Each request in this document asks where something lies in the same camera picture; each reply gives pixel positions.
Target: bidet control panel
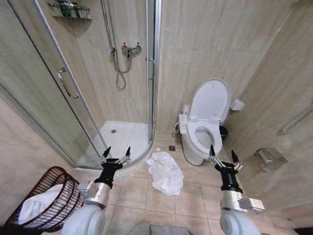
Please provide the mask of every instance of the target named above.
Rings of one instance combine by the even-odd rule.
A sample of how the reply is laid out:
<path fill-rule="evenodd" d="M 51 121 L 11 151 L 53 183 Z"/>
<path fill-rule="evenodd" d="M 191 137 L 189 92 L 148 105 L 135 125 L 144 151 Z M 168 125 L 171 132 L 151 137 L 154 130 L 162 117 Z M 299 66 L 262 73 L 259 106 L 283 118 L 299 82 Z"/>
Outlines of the bidet control panel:
<path fill-rule="evenodd" d="M 187 115 L 180 114 L 179 115 L 179 131 L 181 134 L 186 134 L 186 126 L 187 126 Z"/>

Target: tissue dispenser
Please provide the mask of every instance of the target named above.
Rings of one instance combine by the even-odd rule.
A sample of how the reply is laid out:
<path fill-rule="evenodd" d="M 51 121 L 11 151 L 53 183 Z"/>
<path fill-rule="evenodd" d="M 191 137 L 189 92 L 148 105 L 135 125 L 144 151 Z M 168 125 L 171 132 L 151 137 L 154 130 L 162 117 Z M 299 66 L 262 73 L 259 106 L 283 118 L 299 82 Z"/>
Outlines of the tissue dispenser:
<path fill-rule="evenodd" d="M 264 170 L 276 170 L 288 160 L 274 148 L 261 148 L 255 152 Z"/>

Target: tiled floor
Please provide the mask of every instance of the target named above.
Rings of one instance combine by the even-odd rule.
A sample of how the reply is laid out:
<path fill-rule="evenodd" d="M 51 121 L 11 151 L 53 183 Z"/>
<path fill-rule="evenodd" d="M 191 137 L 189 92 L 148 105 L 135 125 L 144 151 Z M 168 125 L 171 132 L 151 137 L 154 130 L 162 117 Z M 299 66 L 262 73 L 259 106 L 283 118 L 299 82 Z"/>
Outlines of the tiled floor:
<path fill-rule="evenodd" d="M 103 235 L 127 235 L 139 223 L 154 222 L 188 227 L 199 235 L 224 235 L 219 225 L 221 178 L 210 164 L 192 166 L 184 158 L 180 135 L 157 131 L 154 152 L 168 151 L 185 178 L 180 196 L 168 197 L 152 187 L 146 164 L 131 176 L 115 180 L 110 192 Z M 220 157 L 226 160 L 222 151 Z M 295 235 L 286 219 L 250 215 L 262 233 Z"/>

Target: shower faucet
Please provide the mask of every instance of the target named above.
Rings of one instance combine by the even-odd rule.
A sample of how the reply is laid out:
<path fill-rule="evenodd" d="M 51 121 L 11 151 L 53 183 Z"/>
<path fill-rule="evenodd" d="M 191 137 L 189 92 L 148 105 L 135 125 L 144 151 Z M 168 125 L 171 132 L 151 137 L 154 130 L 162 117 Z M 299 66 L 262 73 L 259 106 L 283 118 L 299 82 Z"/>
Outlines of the shower faucet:
<path fill-rule="evenodd" d="M 134 54 L 134 53 L 140 54 L 141 53 L 141 46 L 139 45 L 139 43 L 137 43 L 137 45 L 135 47 L 128 47 L 128 46 L 126 46 L 126 44 L 124 42 L 123 46 L 122 46 L 122 52 L 126 55 L 127 61 L 129 61 L 131 54 Z"/>

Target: shower shelf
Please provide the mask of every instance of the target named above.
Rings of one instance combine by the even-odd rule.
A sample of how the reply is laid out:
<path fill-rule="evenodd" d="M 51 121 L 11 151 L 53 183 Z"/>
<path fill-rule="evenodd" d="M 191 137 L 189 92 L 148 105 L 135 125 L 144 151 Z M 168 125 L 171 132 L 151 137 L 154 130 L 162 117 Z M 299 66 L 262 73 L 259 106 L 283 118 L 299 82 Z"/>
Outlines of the shower shelf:
<path fill-rule="evenodd" d="M 52 1 L 48 3 L 52 10 L 52 16 L 55 18 L 88 20 L 90 9 L 84 6 L 77 5 L 71 1 Z"/>

